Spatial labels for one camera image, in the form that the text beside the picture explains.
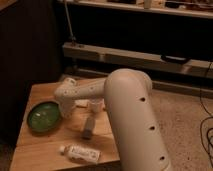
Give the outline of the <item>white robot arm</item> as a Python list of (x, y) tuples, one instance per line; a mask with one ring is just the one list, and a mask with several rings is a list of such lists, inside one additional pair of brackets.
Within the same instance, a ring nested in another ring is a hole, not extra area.
[(67, 79), (54, 96), (62, 114), (76, 100), (104, 100), (123, 171), (173, 171), (149, 99), (151, 90), (152, 80), (146, 73), (118, 69), (82, 85)]

